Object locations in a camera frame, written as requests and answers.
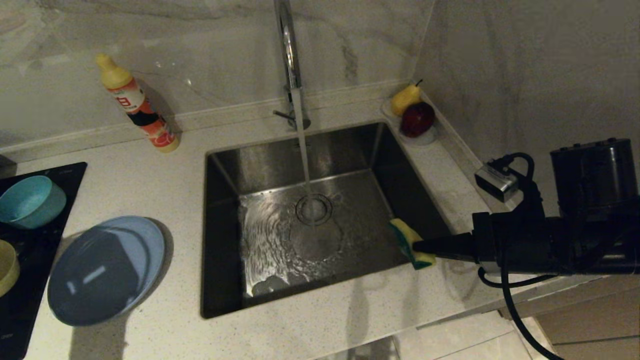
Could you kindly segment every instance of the yellow pear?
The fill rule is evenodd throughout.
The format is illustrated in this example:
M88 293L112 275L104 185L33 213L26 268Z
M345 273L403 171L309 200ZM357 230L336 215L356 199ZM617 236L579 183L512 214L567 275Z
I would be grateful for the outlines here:
M421 102L420 100L420 88L418 85L422 80L418 81L415 85L411 84L404 88L404 90L395 94L391 98L391 111L396 116L402 116L404 111L411 105Z

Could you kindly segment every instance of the yellow bowl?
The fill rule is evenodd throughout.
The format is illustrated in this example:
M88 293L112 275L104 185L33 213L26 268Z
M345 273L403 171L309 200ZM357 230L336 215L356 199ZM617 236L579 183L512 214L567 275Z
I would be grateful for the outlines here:
M13 246L0 240L0 297L6 294L20 276L20 264Z

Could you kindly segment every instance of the sink drain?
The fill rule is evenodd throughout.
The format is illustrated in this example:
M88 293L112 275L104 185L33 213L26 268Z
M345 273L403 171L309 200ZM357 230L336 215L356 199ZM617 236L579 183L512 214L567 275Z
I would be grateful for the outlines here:
M331 201L320 193L306 195L296 204L298 220L307 225L324 224L331 218L332 211Z

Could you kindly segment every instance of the marble wall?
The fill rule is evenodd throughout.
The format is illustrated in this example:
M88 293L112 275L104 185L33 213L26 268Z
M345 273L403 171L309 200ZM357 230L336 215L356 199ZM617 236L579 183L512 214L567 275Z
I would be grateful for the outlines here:
M437 0L415 78L481 160L534 156L557 214L551 150L631 138L640 171L639 21L637 0Z
M292 0L307 93L409 78L432 4ZM101 51L165 113L284 95L270 0L4 0L0 148L128 121L99 83Z

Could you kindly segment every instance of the white countertop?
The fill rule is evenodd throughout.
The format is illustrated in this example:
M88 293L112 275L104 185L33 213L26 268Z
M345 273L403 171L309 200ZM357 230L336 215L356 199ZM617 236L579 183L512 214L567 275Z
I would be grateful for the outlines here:
M308 131L382 120L379 108L380 101L365 101L310 111ZM408 327L501 306L500 290L482 285L475 265L439 259L420 271L406 264L201 318L205 154L293 136L273 117L188 131L171 154L138 140L19 164L23 174L88 163L58 255L79 233L122 215L161 222L173 244L161 282L127 316L74 329L55 319L44 296L27 359L312 359ZM452 231L471 230L471 213L488 208L449 153L438 141L406 150ZM540 296L586 279L558 279L518 295Z

